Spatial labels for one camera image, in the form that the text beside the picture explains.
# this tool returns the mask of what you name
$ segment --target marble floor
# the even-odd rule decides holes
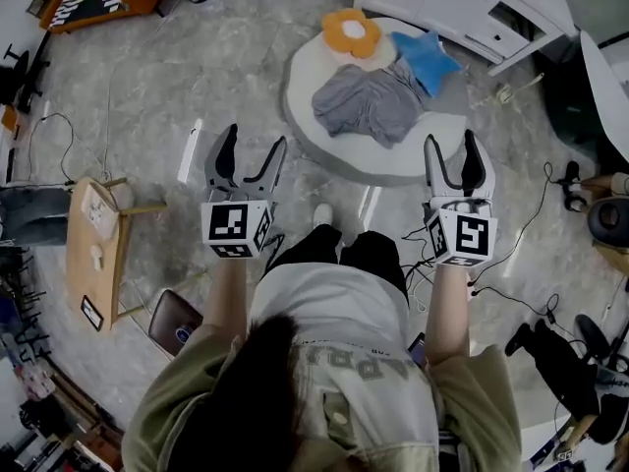
[[[137,201],[168,204],[160,215],[138,217],[133,226],[121,307],[144,304],[146,311],[118,322],[109,335],[96,335],[68,308],[64,249],[35,251],[37,278],[49,291],[41,311],[53,357],[123,428],[148,384],[169,361],[145,335],[156,297],[163,288],[175,287],[201,309],[212,281],[214,261],[200,242],[199,204],[205,190],[199,163],[194,163],[187,185],[177,181],[183,148],[197,118],[207,129],[206,143],[238,122],[238,177],[257,170],[272,142],[287,136],[274,224],[287,234],[285,246],[307,234],[315,206],[329,202],[347,241],[368,227],[397,240],[404,264],[420,257],[420,243],[400,238],[422,226],[422,201],[429,197],[426,185],[370,194],[372,217],[365,218],[361,206],[367,188],[328,173],[303,154],[279,109],[289,55],[318,33],[324,13],[351,6],[352,1],[208,0],[194,5],[182,0],[165,19],[136,17],[53,37],[52,66],[42,90],[52,111],[68,116],[81,140],[65,160],[69,175],[100,177],[106,167],[113,177],[130,178]],[[539,86],[518,92],[506,105],[491,98],[499,84],[518,87],[531,80],[537,74],[532,62],[490,78],[484,59],[455,44],[446,46],[465,66],[473,107],[469,126],[485,143],[497,175],[496,253],[505,254],[540,204],[546,161],[554,165],[555,178],[569,159],[576,159],[586,176],[594,166],[554,135]],[[42,111],[43,101],[35,107],[33,120]],[[36,182],[64,181],[59,164],[69,139],[69,128],[59,118],[38,128],[32,141]],[[19,177],[28,175],[27,155],[25,147]],[[460,167],[462,158],[459,152],[449,165]],[[250,264],[250,290],[262,266],[263,260]],[[578,313],[600,322],[620,281],[621,275],[592,249],[585,216],[566,211],[561,191],[551,185],[516,254],[487,271],[479,286],[492,285],[537,309],[556,292],[557,319],[571,330]],[[416,289],[421,302],[427,303],[429,294],[425,282]],[[609,334],[622,325],[625,299],[618,292],[618,303],[607,314],[603,327]],[[412,300],[411,326],[416,330],[427,317],[420,308]],[[521,321],[532,318],[525,306],[490,291],[472,300],[470,309],[475,352],[492,343],[504,345]],[[518,352],[508,366],[522,426],[548,421],[556,401],[530,358]]]

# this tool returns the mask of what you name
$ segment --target black chair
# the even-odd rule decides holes
[[[11,45],[5,52],[4,59],[11,57],[17,61],[13,68],[0,67],[0,104],[3,105],[13,104],[18,90],[27,80],[29,71],[29,52],[18,56],[11,50]]]

